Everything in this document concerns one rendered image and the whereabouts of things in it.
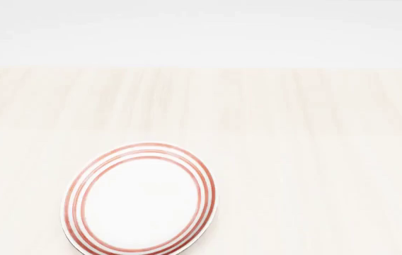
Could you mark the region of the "white plate with red rings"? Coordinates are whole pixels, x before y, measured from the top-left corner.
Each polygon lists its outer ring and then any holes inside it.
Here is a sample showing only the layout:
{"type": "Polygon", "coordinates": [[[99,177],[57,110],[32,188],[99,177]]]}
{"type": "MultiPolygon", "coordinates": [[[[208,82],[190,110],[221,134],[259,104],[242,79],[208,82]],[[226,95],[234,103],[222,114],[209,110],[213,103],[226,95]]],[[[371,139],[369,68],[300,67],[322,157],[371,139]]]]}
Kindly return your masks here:
{"type": "Polygon", "coordinates": [[[192,152],[141,142],[100,155],[67,186],[60,218],[82,255],[179,255],[217,209],[213,175],[192,152]]]}

